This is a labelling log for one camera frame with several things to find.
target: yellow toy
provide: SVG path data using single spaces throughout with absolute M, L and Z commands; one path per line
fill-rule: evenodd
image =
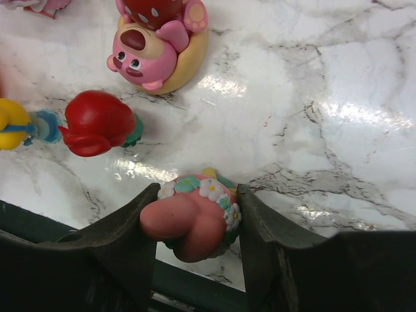
M 31 145 L 33 139 L 56 143 L 62 137 L 58 125 L 62 122 L 50 110 L 27 112 L 18 102 L 0 98 L 0 150 Z

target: flower decoration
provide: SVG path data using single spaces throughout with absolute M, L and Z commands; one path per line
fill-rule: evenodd
M 216 203 L 221 207 L 222 210 L 226 211 L 231 208 L 231 200 L 227 194 L 223 194 L 216 201 Z
M 187 177 L 180 177 L 177 180 L 175 185 L 176 192 L 185 192 L 191 193 L 193 190 L 196 190 L 200 185 L 200 180 L 193 175 L 188 175 Z
M 240 206 L 234 203 L 231 208 L 224 213 L 224 219 L 226 219 L 227 231 L 236 229 L 241 221 Z
M 200 185 L 200 195 L 206 197 L 212 202 L 215 202 L 220 199 L 223 195 L 224 189 L 222 188 L 221 183 L 214 179 L 204 179 L 201 180 Z
M 173 196 L 175 194 L 175 185 L 175 181 L 165 183 L 158 191 L 157 198 L 159 200 L 162 200 L 163 198 Z

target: toy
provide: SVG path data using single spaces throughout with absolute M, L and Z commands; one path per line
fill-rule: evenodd
M 27 112 L 11 99 L 0 99 L 0 150 L 14 150 L 22 142 L 33 140 L 54 144 L 61 140 L 58 126 L 62 122 L 50 110 Z
M 68 128 L 58 127 L 74 154 L 93 157 L 116 146 L 134 146 L 141 139 L 143 123 L 126 104 L 104 91 L 78 94 L 65 109 Z
M 173 7 L 166 5 L 166 1 L 117 1 L 122 17 L 107 66 L 148 94 L 169 93 L 187 84 L 201 66 L 208 48 L 208 19 L 203 3 L 190 0 L 184 4 L 174 0 L 169 4 Z M 146 29 L 143 21 L 132 23 L 126 10 L 140 12 L 130 14 L 133 17 L 143 16 L 149 10 L 154 19 L 146 24 Z
M 72 0 L 0 0 L 0 5 L 5 5 L 10 10 L 23 7 L 25 11 L 54 19 L 56 11 L 65 8 L 71 1 Z
M 235 192 L 232 183 L 212 168 L 182 175 L 164 184 L 159 200 L 143 209 L 140 226 L 183 262 L 217 257 L 239 234 L 241 212 Z

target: red-haired figurine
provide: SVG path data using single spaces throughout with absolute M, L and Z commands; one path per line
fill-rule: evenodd
M 104 154 L 116 146 L 134 146 L 143 123 L 126 104 L 104 91 L 78 94 L 66 107 L 68 128 L 59 126 L 64 143 L 81 157 Z

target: teal flower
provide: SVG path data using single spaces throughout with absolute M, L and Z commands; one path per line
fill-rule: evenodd
M 231 200 L 227 194 L 223 194 L 216 201 L 216 203 L 221 207 L 222 210 L 226 211 L 231 208 Z
M 188 175 L 187 177 L 180 177 L 175 185 L 176 192 L 185 192 L 191 193 L 193 190 L 196 190 L 200 185 L 200 180 L 198 180 L 193 175 Z

